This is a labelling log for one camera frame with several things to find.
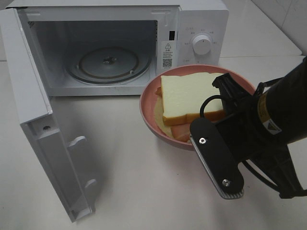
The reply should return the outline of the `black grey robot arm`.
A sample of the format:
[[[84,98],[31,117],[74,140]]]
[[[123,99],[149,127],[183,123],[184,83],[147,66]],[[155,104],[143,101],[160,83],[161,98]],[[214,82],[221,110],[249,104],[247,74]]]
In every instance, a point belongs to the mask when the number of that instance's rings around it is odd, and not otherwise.
[[[280,198],[306,196],[288,144],[307,136],[307,62],[282,78],[261,82],[249,93],[229,74],[213,81],[218,95],[207,98],[190,124],[190,140],[224,199],[244,193],[242,163]]]

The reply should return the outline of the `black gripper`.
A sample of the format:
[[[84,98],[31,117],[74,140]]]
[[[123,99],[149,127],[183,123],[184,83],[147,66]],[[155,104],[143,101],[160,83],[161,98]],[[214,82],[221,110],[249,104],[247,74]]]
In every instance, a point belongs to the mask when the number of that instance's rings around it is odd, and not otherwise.
[[[286,144],[273,140],[259,114],[260,95],[239,84],[230,73],[214,79],[220,99],[232,111],[215,124],[204,117],[190,124],[190,140],[211,182],[223,199],[239,199],[244,194],[240,162],[251,160],[259,168],[277,168],[290,162]]]

